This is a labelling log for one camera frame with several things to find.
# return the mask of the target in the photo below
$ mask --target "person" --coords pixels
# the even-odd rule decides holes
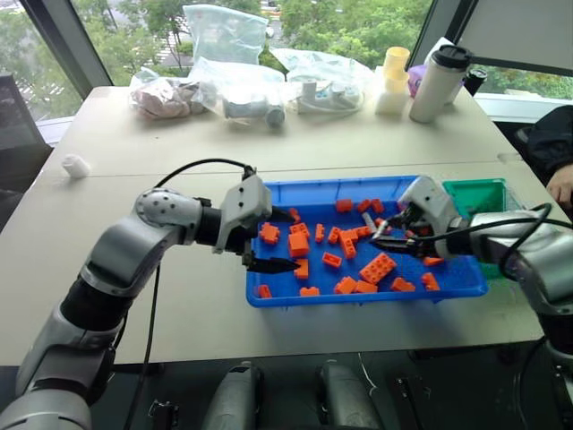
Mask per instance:
[[[573,106],[561,106],[517,137],[524,159],[570,216],[573,193]]]

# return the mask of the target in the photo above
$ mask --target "table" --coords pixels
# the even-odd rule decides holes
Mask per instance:
[[[521,161],[284,170],[266,181],[425,174],[436,180],[505,177],[525,205],[550,200]],[[101,232],[128,213],[156,175],[45,176],[26,193],[0,236],[0,366],[21,362],[56,301],[75,279]],[[192,173],[171,186],[218,205],[237,173]],[[556,210],[553,217],[565,219]],[[151,285],[135,302],[118,363],[141,362]],[[205,246],[169,250],[162,267],[152,361],[460,347],[535,339],[541,334],[521,292],[494,281],[478,298],[367,305],[257,309],[245,300],[244,268]]]
[[[93,176],[161,175],[207,157],[237,159],[271,172],[495,161],[516,153],[465,89],[432,125],[411,121],[407,110],[402,118],[379,117],[370,107],[347,117],[288,115],[283,130],[275,133],[214,114],[141,121],[127,98],[126,88],[96,88],[58,143],[44,176],[65,177],[60,165],[68,153],[83,157]]]

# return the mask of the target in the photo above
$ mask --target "clear plastic bag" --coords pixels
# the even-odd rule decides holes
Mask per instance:
[[[129,87],[130,105],[148,119],[188,116],[204,110],[201,103],[192,100],[199,85],[186,78],[165,78],[142,67]]]
[[[365,65],[317,51],[272,48],[270,52],[289,71],[286,99],[298,113],[347,114],[362,107],[364,88],[374,76]]]
[[[193,39],[193,59],[200,57],[257,65],[269,20],[211,4],[183,6]]]
[[[199,82],[193,101],[241,124],[263,119],[270,128],[285,121],[281,86],[285,76],[256,64],[221,63],[200,58],[189,73]]]

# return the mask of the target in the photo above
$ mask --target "green tray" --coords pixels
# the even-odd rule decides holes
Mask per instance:
[[[472,181],[446,181],[445,190],[451,195],[456,209],[463,218],[480,212],[504,212],[523,209],[504,179],[476,179]],[[497,264],[482,263],[487,279],[501,278]]]

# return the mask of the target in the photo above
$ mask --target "orange lego brick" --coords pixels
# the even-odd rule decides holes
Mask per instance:
[[[358,280],[355,286],[355,293],[377,293],[378,286],[371,284],[370,282],[364,282],[363,280]]]
[[[324,262],[328,266],[339,268],[340,264],[342,264],[342,259],[337,255],[331,253],[324,253],[322,255],[322,262]]]
[[[280,230],[268,222],[265,222],[262,225],[261,231],[259,232],[259,237],[262,241],[269,245],[276,245],[278,243],[279,236]]]
[[[366,282],[377,284],[396,266],[397,265],[394,260],[388,257],[385,253],[380,253],[376,258],[363,267],[360,271],[360,276]]]
[[[270,289],[268,285],[265,284],[259,285],[259,297],[272,298],[272,294],[270,294]]]
[[[384,205],[382,204],[380,199],[372,199],[371,206],[372,206],[372,209],[376,213],[383,213],[384,212]]]
[[[340,239],[340,246],[342,247],[342,254],[344,254],[344,258],[350,260],[351,258],[356,257],[355,244],[351,239]]]
[[[308,231],[308,227],[303,222],[299,222],[298,224],[294,224],[293,226],[289,227],[291,233],[304,233],[306,238],[311,236],[311,232]]]
[[[298,211],[295,208],[290,208],[288,210],[288,213],[290,213],[290,216],[293,217],[295,219],[295,224],[298,222],[301,222],[301,217],[298,214]]]
[[[337,212],[350,212],[352,210],[352,200],[342,199],[336,202]]]
[[[356,210],[359,211],[360,213],[366,211],[368,208],[370,208],[370,200],[369,199],[362,200],[360,203],[358,203],[356,205]]]
[[[422,283],[426,288],[426,291],[440,291],[440,286],[438,281],[433,276],[433,273],[427,272],[422,275]]]
[[[304,257],[310,250],[311,247],[308,245],[308,240],[304,233],[299,232],[288,235],[288,253],[291,258]]]
[[[308,260],[306,258],[301,258],[300,260],[295,260],[298,264],[298,269],[295,269],[295,278],[298,280],[308,279]]]
[[[314,230],[314,240],[317,244],[324,240],[324,226],[322,224],[317,224]]]
[[[404,278],[396,278],[390,287],[392,291],[411,292],[415,291],[414,284],[407,282]]]
[[[436,258],[436,257],[425,257],[423,259],[424,266],[435,266],[437,264],[442,264],[444,262],[443,258]]]
[[[353,228],[349,230],[340,230],[340,233],[338,233],[338,239],[340,239],[340,243],[347,239],[350,239],[352,240],[352,243],[355,243],[358,242],[358,233],[356,233]]]
[[[329,244],[334,245],[338,241],[339,237],[340,237],[340,228],[338,227],[331,228],[329,233]]]
[[[334,287],[335,294],[350,294],[355,290],[356,281],[349,276],[344,277]]]
[[[316,287],[302,287],[299,292],[302,297],[319,296],[321,294],[321,291]]]

